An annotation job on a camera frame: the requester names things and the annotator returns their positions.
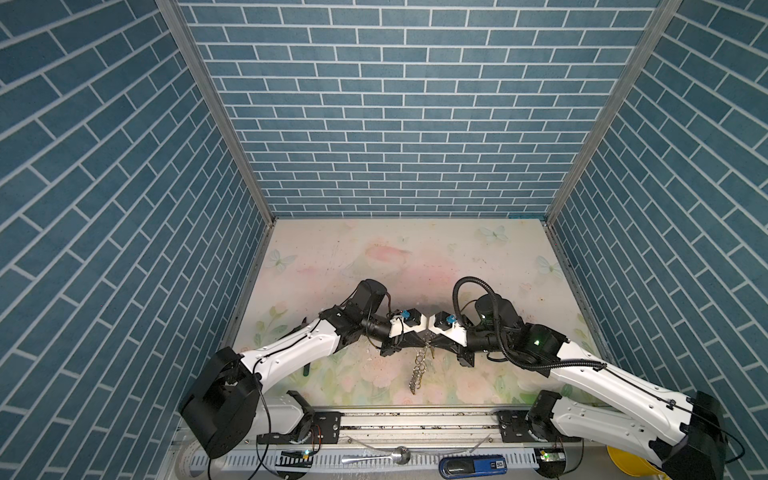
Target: brick wall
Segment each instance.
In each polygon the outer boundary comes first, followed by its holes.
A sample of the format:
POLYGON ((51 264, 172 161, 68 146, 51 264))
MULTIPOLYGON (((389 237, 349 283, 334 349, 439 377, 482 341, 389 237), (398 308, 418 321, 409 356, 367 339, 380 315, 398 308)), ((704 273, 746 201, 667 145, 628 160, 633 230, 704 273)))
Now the brick wall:
POLYGON ((0 2, 0 478, 156 473, 262 228, 152 0, 0 2))
POLYGON ((554 227, 626 369, 768 450, 768 2, 684 0, 554 227))
POLYGON ((215 2, 184 14, 294 217, 542 216, 657 4, 215 2))

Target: table surface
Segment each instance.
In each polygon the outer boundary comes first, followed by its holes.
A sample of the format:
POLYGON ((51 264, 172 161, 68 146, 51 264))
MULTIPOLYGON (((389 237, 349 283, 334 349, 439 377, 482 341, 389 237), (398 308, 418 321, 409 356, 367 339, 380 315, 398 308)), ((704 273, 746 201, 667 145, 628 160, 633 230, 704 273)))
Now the table surface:
MULTIPOLYGON (((526 322, 542 323, 596 352, 554 252, 538 220, 366 219, 278 220, 234 349, 280 338, 304 317, 342 302, 360 280, 383 283, 392 308, 425 315, 451 311, 456 280, 477 276, 512 301, 526 322)), ((463 305, 484 290, 465 284, 463 305)), ((380 313, 386 311, 382 305, 380 313)), ((465 313, 477 321, 470 305, 465 313)), ((421 389, 408 387, 417 350, 381 357, 365 338, 286 377, 273 392, 298 390, 315 406, 530 404, 549 389, 581 401, 577 389, 475 356, 475 368, 437 349, 421 389)))

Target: spoon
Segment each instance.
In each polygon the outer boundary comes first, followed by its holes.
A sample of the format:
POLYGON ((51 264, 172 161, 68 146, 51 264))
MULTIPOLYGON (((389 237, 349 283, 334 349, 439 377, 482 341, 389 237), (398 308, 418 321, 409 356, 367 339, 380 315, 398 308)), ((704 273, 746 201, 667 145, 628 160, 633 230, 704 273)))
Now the spoon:
POLYGON ((405 465, 406 463, 411 461, 411 451, 408 450, 406 447, 401 446, 401 447, 397 447, 389 455, 378 455, 375 457, 345 457, 341 459, 341 462, 343 465, 347 465, 349 463, 363 462, 365 460, 376 460, 378 458, 389 458, 397 465, 405 465))

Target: blue and black tool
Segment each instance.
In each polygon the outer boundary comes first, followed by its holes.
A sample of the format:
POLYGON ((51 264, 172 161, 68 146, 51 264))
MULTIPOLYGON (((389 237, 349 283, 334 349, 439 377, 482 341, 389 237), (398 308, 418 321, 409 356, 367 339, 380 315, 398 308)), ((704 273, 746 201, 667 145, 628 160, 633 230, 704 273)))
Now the blue and black tool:
POLYGON ((507 472, 507 461, 501 455, 449 457, 440 460, 438 470, 446 479, 503 475, 507 472))

